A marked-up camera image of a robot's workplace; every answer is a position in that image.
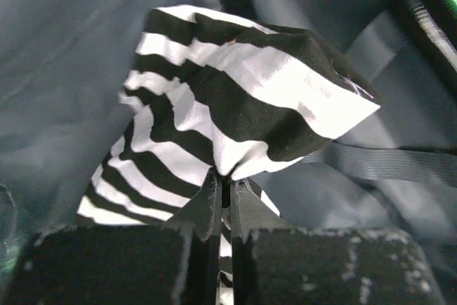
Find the yellow Pikachu hard-shell suitcase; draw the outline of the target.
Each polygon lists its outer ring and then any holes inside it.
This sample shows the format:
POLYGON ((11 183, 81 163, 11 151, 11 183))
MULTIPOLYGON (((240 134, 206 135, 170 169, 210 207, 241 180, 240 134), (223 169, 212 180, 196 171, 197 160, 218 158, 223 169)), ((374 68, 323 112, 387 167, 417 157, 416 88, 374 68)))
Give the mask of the yellow Pikachu hard-shell suitcase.
POLYGON ((456 302, 456 18, 443 0, 1 0, 1 281, 29 234, 74 221, 131 111, 117 95, 144 17, 192 4, 324 36, 383 106, 320 164, 256 182, 293 224, 382 225, 423 247, 456 302))

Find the black white striped cloth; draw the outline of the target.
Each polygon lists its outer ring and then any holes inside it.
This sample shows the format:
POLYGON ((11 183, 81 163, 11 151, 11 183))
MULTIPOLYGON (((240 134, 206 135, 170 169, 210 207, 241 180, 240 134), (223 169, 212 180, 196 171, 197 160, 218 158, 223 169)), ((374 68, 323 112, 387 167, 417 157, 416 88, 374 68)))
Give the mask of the black white striped cloth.
POLYGON ((133 116, 89 179, 78 226, 164 223, 214 169, 222 183, 219 293, 233 292, 229 184, 247 180, 281 217, 251 177, 299 162, 381 106, 310 31, 190 5, 149 12, 119 101, 133 116))

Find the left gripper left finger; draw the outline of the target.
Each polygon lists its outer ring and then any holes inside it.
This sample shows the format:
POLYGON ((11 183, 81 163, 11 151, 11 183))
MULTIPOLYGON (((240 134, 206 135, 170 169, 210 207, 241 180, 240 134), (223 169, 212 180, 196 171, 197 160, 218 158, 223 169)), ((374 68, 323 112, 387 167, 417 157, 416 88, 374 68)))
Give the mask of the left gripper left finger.
POLYGON ((210 169, 168 221, 57 226, 19 254, 3 304, 217 304, 222 183, 210 169))

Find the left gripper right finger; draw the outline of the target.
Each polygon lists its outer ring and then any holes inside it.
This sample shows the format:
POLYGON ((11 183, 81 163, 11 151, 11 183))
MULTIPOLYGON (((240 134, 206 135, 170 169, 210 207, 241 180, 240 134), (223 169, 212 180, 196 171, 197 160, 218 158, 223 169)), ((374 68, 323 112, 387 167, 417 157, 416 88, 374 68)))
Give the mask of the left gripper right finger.
POLYGON ((236 304, 443 304, 420 246, 398 229, 290 225, 247 180, 228 185, 236 304))

